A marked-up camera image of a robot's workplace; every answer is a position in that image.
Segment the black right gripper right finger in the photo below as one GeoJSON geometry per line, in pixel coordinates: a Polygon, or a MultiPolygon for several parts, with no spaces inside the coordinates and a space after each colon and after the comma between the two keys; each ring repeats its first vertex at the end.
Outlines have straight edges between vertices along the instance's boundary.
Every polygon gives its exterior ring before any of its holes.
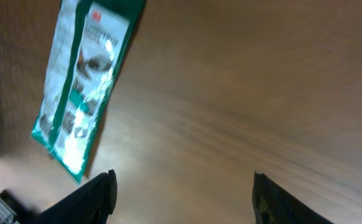
{"type": "Polygon", "coordinates": [[[265,174],[254,174],[252,203],[256,224],[332,224],[265,174]]]}

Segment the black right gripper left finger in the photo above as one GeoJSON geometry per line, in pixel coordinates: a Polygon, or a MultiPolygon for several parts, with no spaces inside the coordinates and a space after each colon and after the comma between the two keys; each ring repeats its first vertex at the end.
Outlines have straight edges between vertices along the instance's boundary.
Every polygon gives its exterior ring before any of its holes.
{"type": "Polygon", "coordinates": [[[117,202],[118,184],[113,170],[103,172],[33,218],[40,224],[105,224],[117,202]]]}

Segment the green glove package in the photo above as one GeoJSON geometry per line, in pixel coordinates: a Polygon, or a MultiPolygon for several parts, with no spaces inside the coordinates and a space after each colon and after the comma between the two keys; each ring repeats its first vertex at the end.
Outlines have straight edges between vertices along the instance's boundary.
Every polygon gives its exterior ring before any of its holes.
{"type": "Polygon", "coordinates": [[[145,0],[62,0],[31,135],[79,182],[145,0]]]}

